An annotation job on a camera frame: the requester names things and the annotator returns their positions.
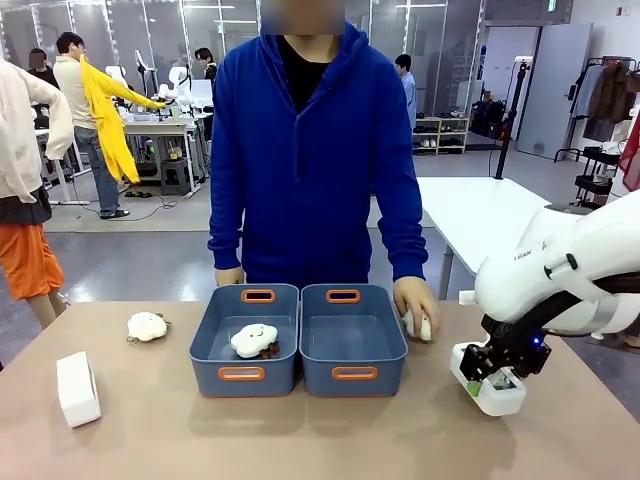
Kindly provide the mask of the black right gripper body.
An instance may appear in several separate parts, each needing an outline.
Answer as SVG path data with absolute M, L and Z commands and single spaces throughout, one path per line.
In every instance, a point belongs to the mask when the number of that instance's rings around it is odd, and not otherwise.
M 521 379 L 511 361 L 518 326 L 494 319 L 483 319 L 481 326 L 488 334 L 488 340 L 483 345 L 469 344 L 465 348 L 460 363 L 460 371 L 465 379 L 481 382 L 501 368 L 507 368 Z

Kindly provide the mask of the person's left hand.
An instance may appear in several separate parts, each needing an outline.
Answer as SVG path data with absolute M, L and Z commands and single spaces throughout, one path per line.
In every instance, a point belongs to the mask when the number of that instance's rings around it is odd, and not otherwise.
M 413 322 L 409 328 L 411 337 L 426 342 L 436 338 L 441 327 L 438 304 L 424 279 L 414 276 L 397 279 L 393 299 L 400 316 Z

